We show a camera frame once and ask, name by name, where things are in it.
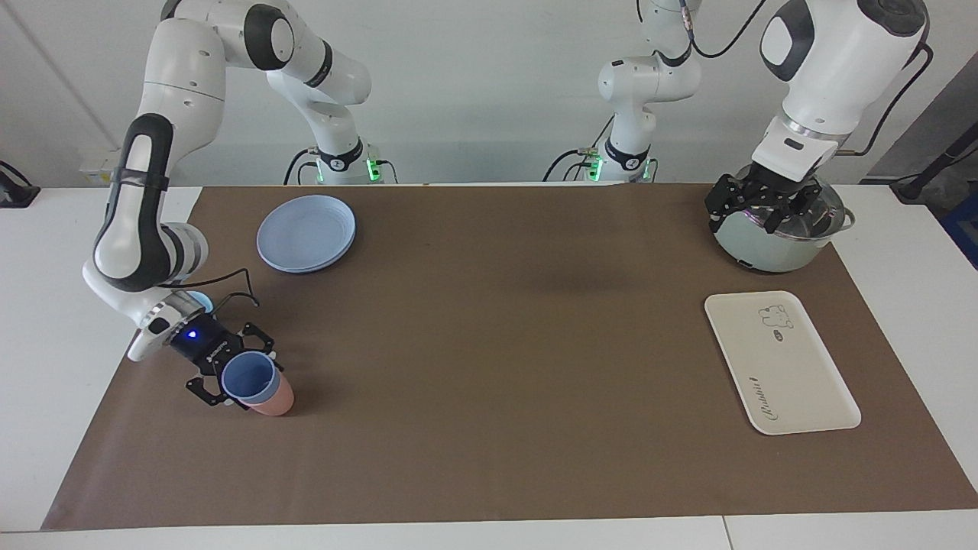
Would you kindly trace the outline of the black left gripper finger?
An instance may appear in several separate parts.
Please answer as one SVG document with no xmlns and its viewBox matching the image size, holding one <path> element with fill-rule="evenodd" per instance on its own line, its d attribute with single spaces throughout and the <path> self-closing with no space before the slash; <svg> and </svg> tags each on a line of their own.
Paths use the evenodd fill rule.
<svg viewBox="0 0 978 550">
<path fill-rule="evenodd" d="M 750 209 L 752 193 L 753 181 L 750 178 L 738 178 L 731 174 L 720 176 L 704 199 L 710 219 L 709 229 L 718 232 L 727 217 Z"/>
<path fill-rule="evenodd" d="M 782 223 L 800 215 L 804 215 L 816 199 L 821 197 L 821 187 L 803 187 L 793 197 L 778 198 L 769 210 L 764 222 L 764 230 L 773 234 Z"/>
</svg>

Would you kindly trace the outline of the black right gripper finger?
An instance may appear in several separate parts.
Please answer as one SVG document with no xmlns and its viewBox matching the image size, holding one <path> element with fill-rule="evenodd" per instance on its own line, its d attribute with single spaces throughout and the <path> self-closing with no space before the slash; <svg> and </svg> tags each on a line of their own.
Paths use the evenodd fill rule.
<svg viewBox="0 0 978 550">
<path fill-rule="evenodd" d="M 216 383 L 217 390 L 207 390 L 208 382 Z M 218 376 L 214 372 L 209 374 L 200 372 L 198 376 L 186 381 L 186 389 L 210 407 L 216 407 L 217 405 L 230 406 L 234 404 L 234 398 L 231 398 L 229 394 L 226 393 L 223 386 L 221 386 Z"/>
<path fill-rule="evenodd" d="M 278 362 L 278 351 L 275 349 L 275 341 L 267 335 L 262 328 L 254 323 L 247 322 L 240 331 L 234 333 L 235 358 L 241 353 L 256 351 L 263 353 L 272 359 L 273 365 L 278 371 L 283 371 L 283 366 Z"/>
</svg>

